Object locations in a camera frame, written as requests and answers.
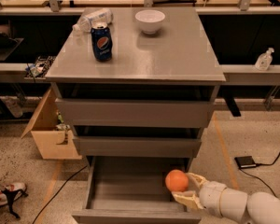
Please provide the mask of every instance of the gray cabinet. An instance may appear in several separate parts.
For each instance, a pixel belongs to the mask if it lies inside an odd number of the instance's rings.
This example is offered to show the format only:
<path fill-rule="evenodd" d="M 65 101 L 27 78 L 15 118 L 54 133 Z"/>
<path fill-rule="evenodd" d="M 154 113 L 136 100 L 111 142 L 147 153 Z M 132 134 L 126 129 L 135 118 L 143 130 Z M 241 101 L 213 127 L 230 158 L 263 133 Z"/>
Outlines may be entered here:
<path fill-rule="evenodd" d="M 161 8 L 166 21 L 149 36 L 135 26 L 139 9 L 112 8 L 112 60 L 94 59 L 89 35 L 70 35 L 46 76 L 89 165 L 78 223 L 200 222 L 164 178 L 196 157 L 225 78 L 195 10 Z"/>

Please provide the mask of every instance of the gray tabletop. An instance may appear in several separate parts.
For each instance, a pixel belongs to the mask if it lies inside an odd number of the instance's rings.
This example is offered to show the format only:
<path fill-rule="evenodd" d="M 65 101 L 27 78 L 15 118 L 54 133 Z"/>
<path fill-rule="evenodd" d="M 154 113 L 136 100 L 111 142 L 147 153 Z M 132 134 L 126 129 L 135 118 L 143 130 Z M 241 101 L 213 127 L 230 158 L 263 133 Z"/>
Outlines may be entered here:
<path fill-rule="evenodd" d="M 111 60 L 103 63 L 95 60 L 90 34 L 72 33 L 46 79 L 60 82 L 225 81 L 192 7 L 150 8 L 166 16 L 162 28 L 154 35 L 145 35 L 137 27 L 134 16 L 142 9 L 148 8 L 111 8 L 114 14 L 109 25 L 113 40 Z M 86 8 L 84 14 L 94 10 L 97 8 Z"/>

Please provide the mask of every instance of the floor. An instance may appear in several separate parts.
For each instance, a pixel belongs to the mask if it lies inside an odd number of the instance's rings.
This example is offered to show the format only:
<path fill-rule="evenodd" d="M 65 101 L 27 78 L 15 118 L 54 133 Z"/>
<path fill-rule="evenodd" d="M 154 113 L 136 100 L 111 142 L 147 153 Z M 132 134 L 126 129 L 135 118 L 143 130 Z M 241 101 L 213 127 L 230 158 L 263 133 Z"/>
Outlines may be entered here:
<path fill-rule="evenodd" d="M 257 191 L 270 193 L 258 179 L 240 172 L 234 157 L 251 155 L 256 162 L 272 162 L 280 150 L 280 111 L 251 111 L 246 107 L 241 106 L 242 116 L 238 118 L 233 117 L 224 105 L 215 112 L 209 127 L 204 130 L 202 147 L 190 171 L 248 194 Z M 14 210 L 21 220 L 15 219 L 4 206 L 0 208 L 0 224 L 76 223 L 71 213 L 82 207 L 87 188 L 86 169 L 66 183 L 34 222 L 52 195 L 85 163 L 43 160 L 30 134 L 20 139 L 26 124 L 0 121 L 0 182 L 25 182 L 29 194 L 14 203 Z M 273 166 L 246 171 L 262 178 L 280 198 L 280 159 Z M 201 224 L 235 223 L 226 218 L 210 217 L 205 212 L 201 212 L 201 215 Z"/>

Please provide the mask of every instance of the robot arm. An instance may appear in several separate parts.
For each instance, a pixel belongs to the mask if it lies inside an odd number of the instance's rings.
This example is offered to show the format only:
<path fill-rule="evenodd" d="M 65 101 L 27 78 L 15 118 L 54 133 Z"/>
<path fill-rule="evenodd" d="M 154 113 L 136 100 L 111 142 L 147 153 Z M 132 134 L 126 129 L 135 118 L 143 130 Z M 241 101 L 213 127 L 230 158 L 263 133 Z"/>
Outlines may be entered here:
<path fill-rule="evenodd" d="M 215 217 L 225 217 L 239 224 L 280 224 L 280 200 L 269 193 L 247 193 L 229 189 L 225 184 L 210 182 L 198 175 L 186 174 L 198 189 L 195 191 L 173 192 L 175 200 L 191 209 L 205 209 Z"/>

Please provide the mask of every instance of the person's foot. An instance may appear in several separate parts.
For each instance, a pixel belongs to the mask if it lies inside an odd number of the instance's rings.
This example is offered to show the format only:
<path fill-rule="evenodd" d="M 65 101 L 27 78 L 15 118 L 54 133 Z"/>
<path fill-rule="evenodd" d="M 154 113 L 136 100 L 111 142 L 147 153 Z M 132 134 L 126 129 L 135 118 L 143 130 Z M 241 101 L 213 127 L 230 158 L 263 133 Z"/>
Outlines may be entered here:
<path fill-rule="evenodd" d="M 26 191 L 26 185 L 24 183 L 12 183 L 10 185 L 5 186 L 5 188 L 8 189 L 9 191 L 16 191 L 19 189 Z M 14 200 L 17 200 L 18 198 L 20 198 L 20 196 L 21 196 L 21 192 L 19 191 Z M 0 206 L 6 204 L 7 204 L 7 196 L 6 194 L 2 193 L 2 191 L 0 190 Z"/>

